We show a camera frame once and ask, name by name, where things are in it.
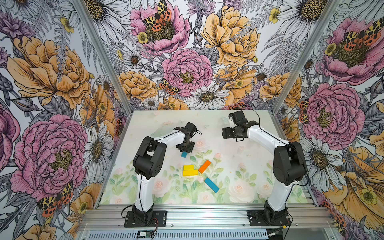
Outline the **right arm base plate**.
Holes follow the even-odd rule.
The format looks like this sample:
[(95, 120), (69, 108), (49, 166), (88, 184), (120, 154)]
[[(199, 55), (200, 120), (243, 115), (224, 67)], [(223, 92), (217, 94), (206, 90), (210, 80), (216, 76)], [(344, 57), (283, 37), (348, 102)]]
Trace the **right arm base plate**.
[(271, 226), (282, 228), (291, 225), (291, 217), (287, 210), (280, 212), (274, 212), (269, 209), (248, 210), (247, 217), (252, 227)]

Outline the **small yellow block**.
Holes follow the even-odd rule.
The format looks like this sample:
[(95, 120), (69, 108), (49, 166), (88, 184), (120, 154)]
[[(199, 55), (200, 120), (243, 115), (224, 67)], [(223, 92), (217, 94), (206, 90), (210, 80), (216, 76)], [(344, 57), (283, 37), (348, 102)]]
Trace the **small yellow block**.
[(183, 166), (184, 171), (190, 171), (190, 170), (194, 170), (194, 169), (195, 169), (194, 165), (184, 165)]

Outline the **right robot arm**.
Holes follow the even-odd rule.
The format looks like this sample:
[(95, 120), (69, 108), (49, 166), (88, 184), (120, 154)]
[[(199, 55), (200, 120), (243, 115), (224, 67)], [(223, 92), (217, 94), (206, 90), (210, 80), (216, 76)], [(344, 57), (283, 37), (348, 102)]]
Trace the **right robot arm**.
[(273, 154), (275, 183), (270, 197), (265, 201), (264, 210), (255, 214), (262, 222), (277, 226), (289, 225), (292, 217), (288, 213), (287, 201), (294, 186), (307, 175), (308, 168), (302, 145), (289, 142), (264, 130), (256, 121), (248, 121), (243, 111), (229, 114), (230, 126), (223, 128), (222, 136), (237, 142), (250, 139)]

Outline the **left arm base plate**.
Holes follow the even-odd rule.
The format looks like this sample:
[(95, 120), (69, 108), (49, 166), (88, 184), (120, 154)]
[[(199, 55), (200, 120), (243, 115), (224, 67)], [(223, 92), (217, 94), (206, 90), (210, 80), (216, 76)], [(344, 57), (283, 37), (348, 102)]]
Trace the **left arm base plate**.
[(167, 223), (167, 211), (153, 211), (152, 217), (142, 218), (134, 214), (133, 211), (128, 211), (125, 217), (125, 228), (144, 228), (144, 227), (158, 227), (164, 228)]

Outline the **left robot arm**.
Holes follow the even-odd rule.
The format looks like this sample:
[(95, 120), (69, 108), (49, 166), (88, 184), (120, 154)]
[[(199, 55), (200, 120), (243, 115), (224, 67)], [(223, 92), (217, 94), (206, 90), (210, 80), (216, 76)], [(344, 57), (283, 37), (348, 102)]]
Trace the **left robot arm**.
[(156, 177), (164, 163), (168, 148), (177, 148), (181, 153), (191, 153), (195, 143), (191, 138), (198, 132), (195, 124), (188, 122), (185, 127), (176, 127), (170, 133), (158, 137), (145, 137), (133, 159), (138, 175), (138, 194), (132, 211), (134, 216), (148, 222), (153, 217), (153, 188)]

